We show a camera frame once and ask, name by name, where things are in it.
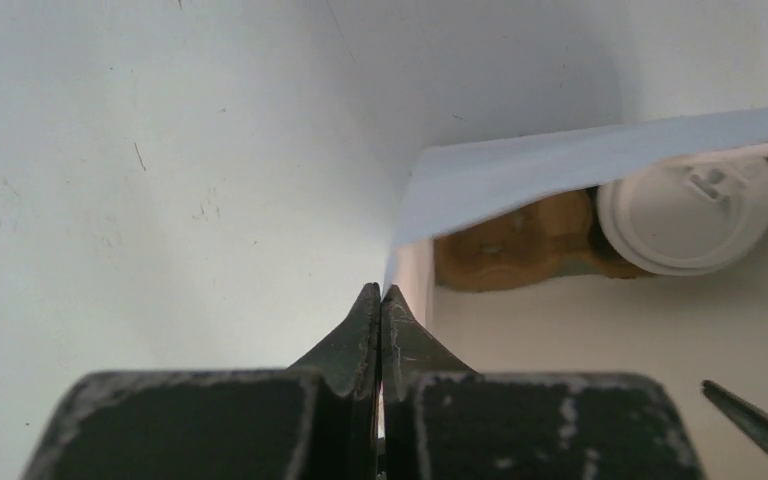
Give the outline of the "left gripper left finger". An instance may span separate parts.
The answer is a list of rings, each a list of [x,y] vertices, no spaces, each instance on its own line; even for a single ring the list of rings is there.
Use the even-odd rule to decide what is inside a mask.
[[[27,479],[371,479],[380,288],[291,366],[102,371],[54,410]]]

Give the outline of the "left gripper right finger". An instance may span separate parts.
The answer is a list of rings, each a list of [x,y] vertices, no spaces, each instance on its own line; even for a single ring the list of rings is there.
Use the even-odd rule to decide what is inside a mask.
[[[387,474],[392,479],[700,479],[664,388],[628,372],[482,374],[381,303]]]

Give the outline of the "light blue paper bag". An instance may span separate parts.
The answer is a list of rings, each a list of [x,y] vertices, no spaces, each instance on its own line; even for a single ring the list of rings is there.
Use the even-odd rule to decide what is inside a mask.
[[[768,107],[423,149],[391,280],[474,368],[631,371],[711,479],[768,457],[701,393],[768,411]]]

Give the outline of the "brown pulp cup carrier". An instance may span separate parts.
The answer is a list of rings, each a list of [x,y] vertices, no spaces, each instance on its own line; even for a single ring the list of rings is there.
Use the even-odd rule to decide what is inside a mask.
[[[651,274],[622,258],[599,224],[594,187],[559,193],[434,240],[436,282],[502,291],[560,277]]]

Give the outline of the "white cup lid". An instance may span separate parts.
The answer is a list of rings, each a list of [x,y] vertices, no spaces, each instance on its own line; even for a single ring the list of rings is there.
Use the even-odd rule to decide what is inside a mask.
[[[768,230],[768,160],[692,160],[601,185],[595,206],[609,245],[664,276],[698,276],[745,257]]]

